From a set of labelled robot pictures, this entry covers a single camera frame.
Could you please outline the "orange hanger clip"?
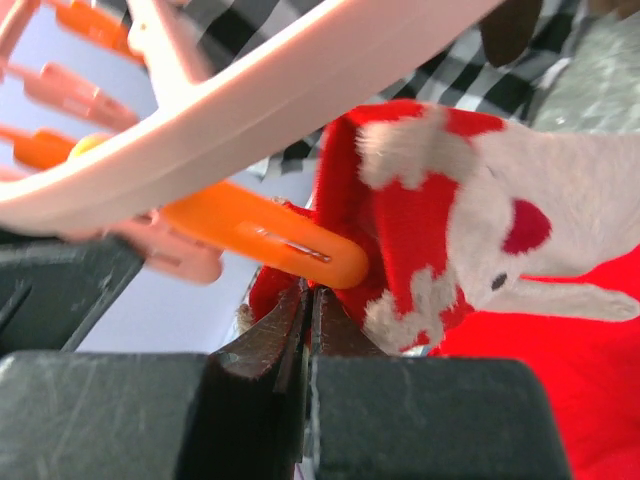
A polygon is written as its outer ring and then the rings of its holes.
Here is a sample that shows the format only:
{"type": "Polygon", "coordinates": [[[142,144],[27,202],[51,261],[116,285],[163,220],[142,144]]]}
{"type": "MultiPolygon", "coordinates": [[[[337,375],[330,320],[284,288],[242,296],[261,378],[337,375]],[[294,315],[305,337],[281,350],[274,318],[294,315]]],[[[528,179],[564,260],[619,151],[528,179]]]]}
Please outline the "orange hanger clip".
{"type": "Polygon", "coordinates": [[[334,289],[358,285],[368,257],[345,239],[228,181],[161,208],[180,233],[334,289]]]}
{"type": "Polygon", "coordinates": [[[53,130],[28,132],[4,125],[1,126],[1,140],[12,145],[17,163],[35,170],[46,170],[64,162],[77,143],[53,130]]]}

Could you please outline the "red white santa sock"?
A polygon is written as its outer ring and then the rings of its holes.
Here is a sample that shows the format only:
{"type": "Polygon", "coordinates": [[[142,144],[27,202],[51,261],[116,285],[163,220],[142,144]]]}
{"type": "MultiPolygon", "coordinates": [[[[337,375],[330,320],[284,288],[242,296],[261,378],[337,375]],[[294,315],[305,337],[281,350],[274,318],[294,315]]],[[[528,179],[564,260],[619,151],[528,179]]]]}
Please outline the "red white santa sock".
{"type": "Polygon", "coordinates": [[[636,299],[579,276],[639,243],[639,137],[546,133],[394,100],[325,130],[317,225],[367,253],[338,292],[381,350],[434,347],[475,311],[634,319],[636,299]]]}

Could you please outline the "red folded cloth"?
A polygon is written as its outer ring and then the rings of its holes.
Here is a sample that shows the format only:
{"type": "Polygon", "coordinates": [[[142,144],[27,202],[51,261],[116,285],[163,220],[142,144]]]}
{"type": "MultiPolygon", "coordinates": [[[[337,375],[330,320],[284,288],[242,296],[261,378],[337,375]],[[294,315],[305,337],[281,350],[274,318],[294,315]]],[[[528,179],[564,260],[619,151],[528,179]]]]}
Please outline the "red folded cloth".
{"type": "Polygon", "coordinates": [[[639,321],[475,313],[436,355],[517,359],[543,384],[577,479],[639,476],[639,321]]]}

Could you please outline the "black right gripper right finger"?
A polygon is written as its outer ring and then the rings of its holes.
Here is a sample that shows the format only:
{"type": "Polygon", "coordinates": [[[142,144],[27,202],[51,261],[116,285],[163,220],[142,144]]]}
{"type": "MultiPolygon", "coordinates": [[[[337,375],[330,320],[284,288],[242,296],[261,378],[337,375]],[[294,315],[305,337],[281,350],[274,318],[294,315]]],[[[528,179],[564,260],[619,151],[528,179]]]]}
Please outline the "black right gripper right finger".
{"type": "Polygon", "coordinates": [[[319,479],[567,479],[546,393],[515,360],[394,357],[326,288],[311,317],[319,479]]]}

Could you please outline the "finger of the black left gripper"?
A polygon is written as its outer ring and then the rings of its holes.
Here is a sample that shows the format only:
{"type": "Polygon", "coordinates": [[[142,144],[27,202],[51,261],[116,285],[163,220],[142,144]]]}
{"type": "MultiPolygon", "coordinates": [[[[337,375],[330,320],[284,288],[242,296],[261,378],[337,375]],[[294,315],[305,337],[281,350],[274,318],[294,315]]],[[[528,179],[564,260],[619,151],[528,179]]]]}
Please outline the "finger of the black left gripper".
{"type": "Polygon", "coordinates": [[[74,351],[143,267],[125,241],[1,232],[1,354],[74,351]]]}

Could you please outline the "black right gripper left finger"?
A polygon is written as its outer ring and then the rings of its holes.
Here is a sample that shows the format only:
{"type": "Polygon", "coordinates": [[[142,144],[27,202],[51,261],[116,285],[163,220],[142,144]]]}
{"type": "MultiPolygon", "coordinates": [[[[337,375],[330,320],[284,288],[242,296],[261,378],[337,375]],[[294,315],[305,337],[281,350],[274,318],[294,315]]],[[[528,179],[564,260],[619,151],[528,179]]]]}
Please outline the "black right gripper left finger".
{"type": "Polygon", "coordinates": [[[1,363],[5,479],[290,479],[304,423],[294,285],[213,354],[23,351],[1,363]]]}

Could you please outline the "dark brown sock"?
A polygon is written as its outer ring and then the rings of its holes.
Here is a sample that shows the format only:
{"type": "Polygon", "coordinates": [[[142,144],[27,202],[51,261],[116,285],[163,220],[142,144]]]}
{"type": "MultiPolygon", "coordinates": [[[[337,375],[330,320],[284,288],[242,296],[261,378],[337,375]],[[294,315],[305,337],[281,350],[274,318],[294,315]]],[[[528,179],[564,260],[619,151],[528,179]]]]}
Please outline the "dark brown sock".
{"type": "Polygon", "coordinates": [[[527,49],[542,0],[506,0],[479,22],[484,53],[494,67],[515,62],[527,49]]]}

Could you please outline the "pink round sock hanger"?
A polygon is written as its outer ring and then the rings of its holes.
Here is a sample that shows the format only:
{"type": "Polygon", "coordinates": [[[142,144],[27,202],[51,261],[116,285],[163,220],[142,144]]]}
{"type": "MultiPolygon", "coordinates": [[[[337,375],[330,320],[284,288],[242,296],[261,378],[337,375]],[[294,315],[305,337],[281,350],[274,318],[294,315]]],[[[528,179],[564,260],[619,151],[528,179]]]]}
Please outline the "pink round sock hanger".
{"type": "MultiPolygon", "coordinates": [[[[77,234],[161,212],[369,99],[495,8],[493,1],[325,1],[213,73],[168,2],[131,2],[129,28],[84,2],[55,2],[65,27],[147,67],[158,108],[139,119],[58,65],[35,73],[3,63],[30,95],[113,136],[3,182],[1,223],[29,235],[77,234]]],[[[209,244],[166,219],[162,234],[193,275],[209,244]]]]}

